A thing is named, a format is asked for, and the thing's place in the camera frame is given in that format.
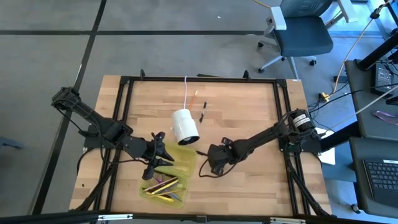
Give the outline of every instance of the office chair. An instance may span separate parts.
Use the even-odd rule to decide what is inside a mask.
[[[258,69],[259,73],[274,62],[288,60],[296,79],[299,79],[293,57],[310,59],[310,65],[317,63],[314,55],[331,52],[333,41],[328,29],[343,17],[346,22],[358,20],[350,0],[338,0],[341,13],[326,24],[321,15],[330,7],[333,0],[284,0],[279,7],[270,7],[271,16],[267,18],[268,27],[264,31],[265,40],[258,43],[279,46],[280,55]]]

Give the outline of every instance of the black desk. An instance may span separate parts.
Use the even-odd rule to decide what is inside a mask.
[[[349,144],[353,156],[357,182],[354,183],[358,207],[371,215],[398,218],[398,208],[375,202],[372,199],[368,179],[362,163],[363,159],[392,159],[398,160],[398,142],[350,138]]]
[[[345,67],[351,91],[362,90],[371,87],[371,71],[362,71],[358,69],[352,60],[346,61]],[[372,94],[369,90],[352,94],[355,111],[360,110],[368,103],[375,100],[377,97],[378,95]],[[398,127],[375,117],[373,115],[373,112],[375,111],[398,114],[398,106],[387,105],[386,101],[383,99],[375,102],[369,108],[362,111],[360,114],[357,114],[357,122],[354,122],[337,131],[335,134],[322,139],[322,149],[327,150],[335,147],[348,141],[350,137],[365,137],[398,141]]]

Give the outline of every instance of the keyboard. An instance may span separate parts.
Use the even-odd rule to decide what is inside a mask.
[[[363,164],[373,199],[398,208],[398,161],[364,160]]]

